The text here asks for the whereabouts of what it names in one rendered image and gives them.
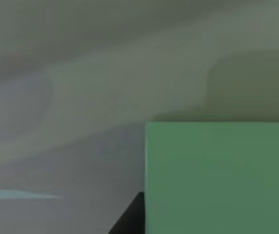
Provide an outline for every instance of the light blue line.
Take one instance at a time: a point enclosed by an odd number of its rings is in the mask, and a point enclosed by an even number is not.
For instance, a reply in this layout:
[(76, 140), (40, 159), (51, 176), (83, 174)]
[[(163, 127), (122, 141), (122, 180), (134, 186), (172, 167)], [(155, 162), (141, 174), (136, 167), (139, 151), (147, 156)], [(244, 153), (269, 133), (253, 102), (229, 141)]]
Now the light blue line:
[(19, 190), (0, 190), (0, 200), (8, 199), (56, 199), (60, 196), (31, 193)]

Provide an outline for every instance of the green square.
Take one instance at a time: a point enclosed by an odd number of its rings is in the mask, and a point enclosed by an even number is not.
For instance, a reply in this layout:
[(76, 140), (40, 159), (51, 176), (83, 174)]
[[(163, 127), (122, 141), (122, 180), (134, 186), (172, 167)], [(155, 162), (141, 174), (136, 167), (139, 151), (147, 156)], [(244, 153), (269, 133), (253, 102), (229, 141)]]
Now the green square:
[(147, 125), (148, 234), (279, 234), (279, 123)]

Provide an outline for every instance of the black object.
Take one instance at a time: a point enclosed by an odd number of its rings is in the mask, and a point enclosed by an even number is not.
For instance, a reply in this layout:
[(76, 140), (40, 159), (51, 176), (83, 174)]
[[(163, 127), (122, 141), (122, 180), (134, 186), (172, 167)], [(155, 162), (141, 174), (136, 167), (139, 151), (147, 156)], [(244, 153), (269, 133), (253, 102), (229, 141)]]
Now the black object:
[(145, 234), (145, 195), (139, 193), (109, 234)]

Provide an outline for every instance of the green rectangular object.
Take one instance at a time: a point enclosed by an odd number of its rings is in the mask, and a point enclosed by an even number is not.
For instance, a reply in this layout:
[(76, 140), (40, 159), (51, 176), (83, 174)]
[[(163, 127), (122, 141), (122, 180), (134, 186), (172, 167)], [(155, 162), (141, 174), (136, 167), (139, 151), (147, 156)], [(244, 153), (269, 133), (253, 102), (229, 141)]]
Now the green rectangular object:
[(279, 123), (150, 123), (148, 234), (279, 234)]

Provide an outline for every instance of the green block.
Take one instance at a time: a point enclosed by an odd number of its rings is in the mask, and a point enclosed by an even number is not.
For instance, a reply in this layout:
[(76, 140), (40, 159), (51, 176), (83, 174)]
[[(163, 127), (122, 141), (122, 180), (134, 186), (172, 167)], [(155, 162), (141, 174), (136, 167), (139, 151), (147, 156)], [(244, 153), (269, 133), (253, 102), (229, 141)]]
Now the green block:
[(279, 123), (147, 125), (148, 234), (279, 234)]

